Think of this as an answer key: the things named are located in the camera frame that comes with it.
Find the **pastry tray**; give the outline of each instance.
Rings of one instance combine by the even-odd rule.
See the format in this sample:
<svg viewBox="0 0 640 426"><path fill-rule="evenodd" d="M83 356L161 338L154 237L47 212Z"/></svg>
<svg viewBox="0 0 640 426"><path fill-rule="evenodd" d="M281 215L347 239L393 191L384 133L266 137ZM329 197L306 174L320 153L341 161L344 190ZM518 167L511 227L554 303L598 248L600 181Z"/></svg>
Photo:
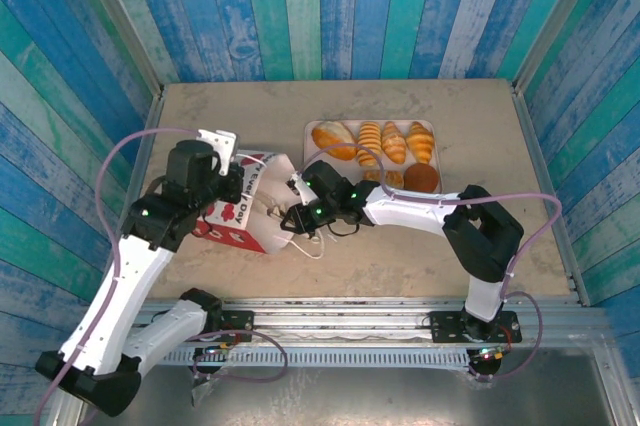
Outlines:
<svg viewBox="0 0 640 426"><path fill-rule="evenodd" d="M440 176L440 182L438 183L438 187L436 188L434 193L441 193L443 191L442 171L440 170L440 160L438 158L438 138L436 137L435 131L433 130L433 125L429 121L424 121L420 119L402 119L402 120L390 119L390 120L383 120L383 121L366 120L366 119L358 119L358 120L347 119L340 122L344 124L347 128L349 128L349 130L351 130L351 132L353 133L353 136L357 140L358 133L360 132L360 125L365 121L373 121L375 123L378 123L380 125L380 129L384 127L384 124L387 121L393 121L398 127L398 129L400 130L400 132L405 136L405 138L409 133L409 128L411 127L411 123L413 123L414 121L417 121L418 123L422 124L425 128L427 128L429 131L431 131L431 134L433 134L433 138L435 140L435 146L433 148L433 156L431 157L431 161L429 161L429 164L433 166L436 169L436 171L438 171L438 175ZM318 148L316 144L313 142L313 138L311 137L311 131L313 131L313 128L315 128L318 124L322 122L323 121L311 121L304 128L304 161L305 162L307 161L307 159L311 157L311 155L317 153L320 150L320 148ZM342 161L326 153L320 155L317 159L322 159L323 161L326 161L327 163L329 163L331 166L335 168L336 171L338 171L341 175L348 178L349 181L351 181L354 184L362 180L362 175L365 172L365 168L362 168L360 166L357 159L353 159L351 161ZM405 159L404 164L394 163L389 158L387 158L386 154L384 153L382 153L381 159L382 159L382 165L384 166L385 171L386 170L401 171L403 174L409 166L417 163L417 161L411 154L411 150L408 147L407 147L407 157Z"/></svg>

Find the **bread roll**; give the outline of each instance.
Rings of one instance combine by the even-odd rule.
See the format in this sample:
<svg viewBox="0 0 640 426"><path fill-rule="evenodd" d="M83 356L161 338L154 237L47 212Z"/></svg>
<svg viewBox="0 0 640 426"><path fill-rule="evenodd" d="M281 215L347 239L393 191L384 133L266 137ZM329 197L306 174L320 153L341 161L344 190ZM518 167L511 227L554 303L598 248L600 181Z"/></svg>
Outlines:
<svg viewBox="0 0 640 426"><path fill-rule="evenodd" d="M313 142L318 148L323 149L338 143L355 143L356 138L353 137L349 128L340 121L324 121L318 124L311 131ZM355 146L343 146L327 151L327 154L343 161L351 161L356 157Z"/></svg>
<svg viewBox="0 0 640 426"><path fill-rule="evenodd" d="M416 161L428 164L433 155L435 139L433 134L422 124L414 121L411 123L409 134L407 135L407 145Z"/></svg>
<svg viewBox="0 0 640 426"><path fill-rule="evenodd" d="M407 157L407 143L393 121L387 121L382 130L382 149L396 164L404 164Z"/></svg>
<svg viewBox="0 0 640 426"><path fill-rule="evenodd" d="M367 181L377 181L379 183L380 170L370 169L368 171L365 171L362 179L366 179ZM385 171L384 183L390 188L402 189L404 187L404 179L402 177L402 173L400 171Z"/></svg>
<svg viewBox="0 0 640 426"><path fill-rule="evenodd" d="M360 134L358 135L358 144L366 146L380 156L382 154L380 125L373 121L365 121L362 123L360 126ZM376 159L363 149L358 150L356 157L358 158L358 163L360 163L360 166L363 168L376 166L378 164Z"/></svg>

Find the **purple cable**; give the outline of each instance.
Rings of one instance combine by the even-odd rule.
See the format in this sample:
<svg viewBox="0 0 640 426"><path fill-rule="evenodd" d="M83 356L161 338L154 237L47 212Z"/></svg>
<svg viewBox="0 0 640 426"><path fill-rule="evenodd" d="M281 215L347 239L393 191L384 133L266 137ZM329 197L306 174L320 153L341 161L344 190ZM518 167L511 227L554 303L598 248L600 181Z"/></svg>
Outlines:
<svg viewBox="0 0 640 426"><path fill-rule="evenodd" d="M115 155L118 153L118 151L120 151L120 149L122 149L122 147L125 144L129 143L130 141L133 141L134 139L138 139L143 136L149 136L151 134L156 134L156 133L186 133L186 134L195 135L195 136L200 135L198 131L192 131L189 129L180 129L180 128L155 128L155 129L147 129L145 131L138 131L136 133L130 134L126 138L123 138L122 140L120 140L120 142L113 147L113 149L111 150L107 158L104 160L104 163L102 163L102 167L100 168L100 171L98 172L98 176L96 178L96 190L95 190L96 212L98 213L98 218L100 219L100 223L106 230L107 236L109 237L109 241L111 242L111 248L113 250L113 278L117 278L120 276L120 269L121 269L120 250L118 249L118 239L116 238L114 231L111 229L111 227L109 226L109 223L107 222L107 219L105 218L104 208L102 206L102 199L100 197L100 190L102 189L102 182L104 180L104 175L106 174L107 168L109 167L109 164L111 163ZM113 295L116 292L117 285L118 285L117 280L114 279L111 281L111 285L109 286L109 290L107 291L107 295L104 299L104 302L102 303L97 314L89 324L89 327L86 329L86 331L80 338L80 341L76 346L76 349L73 351L73 353L71 353L71 356L67 358L65 365L62 367L62 369L56 375L53 381L51 381L51 384L49 384L49 387L45 391L40 402L38 403L38 407L33 416L34 426L40 426L40 419L42 417L42 412L44 411L45 405L47 404L47 402L49 401L53 393L56 391L58 385L60 384L60 381L62 381L62 378L65 377L67 372L69 372L69 370L73 366L73 363L75 362L75 360L78 359L78 356L80 355L80 351L87 344L87 341L91 336L91 333L93 333L93 331L96 329L96 326L102 319L102 316L104 316L104 313L109 307L109 304L111 303L111 299L113 298Z"/></svg>

